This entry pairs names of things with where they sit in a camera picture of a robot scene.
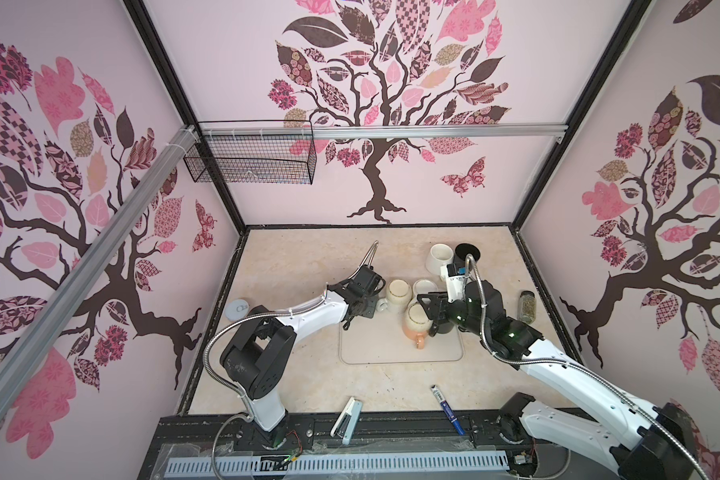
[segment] beige mat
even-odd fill
[[[402,313],[376,312],[372,319],[356,316],[349,330],[340,329],[339,357],[349,365],[373,363],[455,362],[464,355],[461,335],[454,329],[427,337],[418,350],[402,330]]]

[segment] white vent slot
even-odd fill
[[[216,459],[225,477],[251,475],[315,475],[332,473],[479,472],[508,470],[504,451],[349,453],[302,455],[288,469],[273,472],[275,463],[261,456],[231,456]],[[211,478],[210,458],[171,458],[165,478]]]

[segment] wire mesh basket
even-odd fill
[[[207,148],[203,142],[195,143],[184,157],[195,182],[211,182],[214,175],[211,162],[216,162],[225,182],[312,184],[317,164],[312,122],[200,123]]]

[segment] marker pen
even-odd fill
[[[458,418],[456,418],[456,415],[454,415],[454,411],[451,410],[451,406],[448,404],[448,402],[445,401],[445,397],[443,397],[442,392],[440,392],[440,389],[438,389],[438,386],[432,385],[432,393],[434,394],[434,398],[440,402],[440,407],[442,407],[443,412],[445,412],[445,416],[448,417],[448,421],[452,424],[454,424],[454,427],[456,428],[456,433],[459,435],[464,435],[464,429],[461,427],[461,425],[458,422]]]

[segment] table surface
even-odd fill
[[[480,249],[480,274],[501,292],[509,316],[516,318],[521,291],[533,291],[539,298],[506,226],[448,226],[252,230],[227,301],[244,298],[251,306],[281,309],[315,298],[326,282],[336,283],[352,274],[374,240],[378,251],[373,266],[387,281],[431,278],[424,259],[432,245],[469,243]],[[229,324],[222,316],[218,330]],[[539,301],[533,327],[560,347]],[[290,412],[340,412],[350,396],[362,400],[366,412],[436,410],[440,406],[429,389],[432,384],[438,385],[454,410],[500,408],[516,392],[531,394],[552,407],[574,406],[537,379],[493,359],[472,333],[458,333],[464,356],[457,362],[347,365],[339,359],[339,328],[324,328],[294,346],[278,384]],[[219,357],[231,338],[229,333],[220,339],[210,356],[213,368],[224,377]],[[232,390],[202,373],[189,414],[241,410],[242,401]]]

